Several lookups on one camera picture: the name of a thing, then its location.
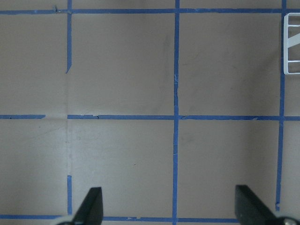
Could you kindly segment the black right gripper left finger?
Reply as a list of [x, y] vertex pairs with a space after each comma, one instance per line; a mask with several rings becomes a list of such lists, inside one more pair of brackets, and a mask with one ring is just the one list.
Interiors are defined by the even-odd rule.
[[104, 216], [101, 187], [89, 189], [78, 211], [75, 213], [73, 225], [100, 225]]

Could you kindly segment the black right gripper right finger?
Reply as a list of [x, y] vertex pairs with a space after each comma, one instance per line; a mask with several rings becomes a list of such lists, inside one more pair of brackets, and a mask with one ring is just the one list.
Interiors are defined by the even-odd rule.
[[235, 216], [241, 225], [269, 225], [277, 217], [247, 186], [235, 186]]

